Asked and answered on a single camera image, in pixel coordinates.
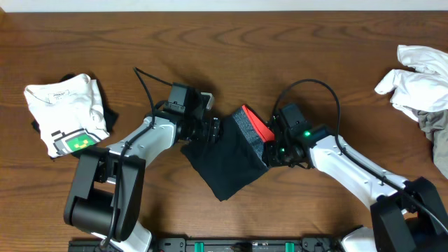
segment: wire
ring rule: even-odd
[[[165,102],[168,102],[167,100],[162,100],[159,101],[156,105],[155,105],[155,109],[160,109],[161,106],[163,106],[165,104]]]
[[[440,227],[444,230],[444,232],[448,235],[448,229],[447,227],[442,223],[442,221],[439,220],[439,218],[437,218],[437,216],[428,210],[428,208],[426,208],[426,206],[424,206],[422,203],[420,203],[418,200],[414,199],[413,196],[411,196],[409,193],[405,192],[400,186],[396,185],[394,182],[390,181],[385,175],[380,175],[377,172],[373,171],[371,168],[365,166],[363,163],[357,161],[356,158],[354,158],[353,156],[351,156],[347,150],[342,147],[341,143],[339,142],[339,135],[340,135],[340,124],[341,124],[341,105],[339,103],[339,99],[337,98],[337,95],[335,93],[335,91],[326,83],[320,81],[320,80],[315,80],[315,79],[304,79],[304,80],[299,80],[294,82],[293,84],[289,85],[280,95],[279,98],[276,100],[274,108],[272,110],[272,118],[274,117],[274,113],[277,110],[277,106],[279,105],[279,102],[287,95],[287,93],[296,85],[301,84],[301,83],[305,83],[305,82],[313,82],[313,83],[318,83],[321,84],[322,86],[324,86],[325,88],[327,88],[330,92],[331,95],[333,96],[333,98],[335,99],[336,102],[336,107],[337,107],[337,124],[336,124],[336,135],[335,135],[335,141],[336,141],[336,145],[337,147],[341,150],[341,152],[350,159],[350,161],[352,161],[353,163],[355,163],[356,165],[358,165],[359,167],[361,167],[362,169],[364,169],[365,171],[367,171],[368,173],[370,173],[371,175],[373,175],[375,178],[379,179],[382,183],[385,183],[386,185],[392,187],[393,189],[395,189],[397,192],[401,193],[403,196],[405,196],[411,203],[413,203],[418,209],[420,209],[421,211],[423,211],[424,213],[428,214],[438,225],[440,225]]]
[[[153,128],[154,123],[155,123],[154,102],[153,102],[153,98],[151,97],[151,94],[149,93],[148,87],[146,86],[145,82],[143,81],[143,79],[141,78],[141,76],[139,74],[139,72],[142,72],[142,71],[139,70],[138,68],[134,67],[134,72],[137,75],[137,77],[139,78],[140,83],[143,86],[143,88],[145,89],[146,95],[148,96],[149,103],[150,103],[150,106],[151,106],[152,119],[151,119],[151,122],[149,123],[149,125],[146,128],[144,128],[139,133],[137,133],[135,136],[133,136],[129,141],[126,141],[125,145],[123,146],[123,149],[121,150],[120,157],[118,158],[117,174],[115,175],[115,191],[114,191],[114,197],[113,197],[113,211],[112,211],[111,224],[109,226],[109,231],[108,231],[107,237],[105,239],[103,239],[101,241],[101,243],[100,243],[100,247],[102,249],[107,248],[107,246],[111,242],[111,239],[113,237],[113,234],[115,233],[116,226],[117,226],[118,199],[119,199],[119,194],[120,194],[120,182],[121,182],[121,174],[123,172],[123,162],[125,161],[126,151],[130,149],[131,145],[139,137],[141,137],[143,134],[147,133],[148,130]]]
[[[140,78],[140,75],[137,72],[140,72],[140,73],[146,75],[147,77],[152,78],[152,79],[154,79],[154,80],[156,80],[158,82],[161,82],[161,83],[163,83],[165,85],[168,85],[168,86],[172,86],[173,85],[173,84],[171,84],[171,83],[169,83],[169,82],[167,82],[165,80],[162,80],[162,79],[159,79],[159,78],[155,77],[154,75],[151,75],[149,73],[145,73],[144,71],[142,71],[142,70],[140,70],[140,69],[138,69],[136,67],[134,67],[134,71],[135,71],[135,74],[139,77],[140,81],[142,81],[142,80]]]

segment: crumpled white shirt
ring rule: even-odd
[[[398,61],[416,72],[394,69],[376,86],[375,92],[391,91],[391,103],[415,121],[415,111],[448,109],[448,54],[420,45],[399,45]]]

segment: black fabric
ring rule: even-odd
[[[181,152],[218,200],[223,201],[258,179],[268,168],[232,116],[225,118],[220,127],[222,133],[216,143],[192,141]]]
[[[75,76],[76,76],[76,74],[74,74],[74,73],[68,73],[64,77],[62,77],[59,82],[61,83],[62,81],[67,81]],[[104,94],[102,86],[98,80],[97,80],[97,84],[98,84],[99,93],[101,95],[101,102],[103,105],[104,120],[106,121],[106,130],[107,130],[107,132],[111,133],[113,131],[113,126],[117,122],[118,113],[116,113],[115,111],[113,111],[112,109],[109,108],[109,106],[107,105],[107,102],[106,102],[106,95]],[[36,120],[31,122],[31,126],[38,133],[41,133],[41,130],[39,129],[39,123]],[[81,154],[83,154],[83,152],[84,152],[83,149],[77,150],[75,152],[72,152],[71,155],[74,156],[75,158],[79,158],[81,156]]]

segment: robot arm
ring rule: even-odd
[[[345,149],[342,152],[332,130],[325,125],[312,127],[295,104],[281,108],[274,118],[272,129],[276,139],[267,143],[265,153],[271,167],[293,167],[306,162],[336,179],[370,210],[373,230],[363,227],[344,237],[341,245],[346,252],[448,251],[447,236],[442,227],[406,197],[411,195],[446,226],[447,212],[431,182],[425,178],[411,182],[386,171],[339,136],[340,146]],[[352,162],[345,153],[368,167],[370,172]],[[397,191],[383,183],[379,178],[384,177],[402,190]],[[408,211],[419,215],[405,220],[403,215]]]
[[[204,112],[210,110],[213,102],[213,95],[175,83],[163,110],[146,116],[143,124],[129,136],[107,148],[86,148],[67,199],[65,223],[102,239],[106,237],[111,225],[114,194],[95,188],[95,182],[116,183],[118,158],[125,143],[147,128],[154,116],[154,126],[142,134],[125,154],[119,188],[119,214],[111,240],[112,245],[121,251],[147,252],[152,236],[138,222],[145,168],[179,139],[215,141],[219,120],[204,118]]]

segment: green clip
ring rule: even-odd
[[[294,252],[294,243],[293,242],[285,243],[285,252]]]
[[[195,243],[195,252],[204,252],[204,242]]]

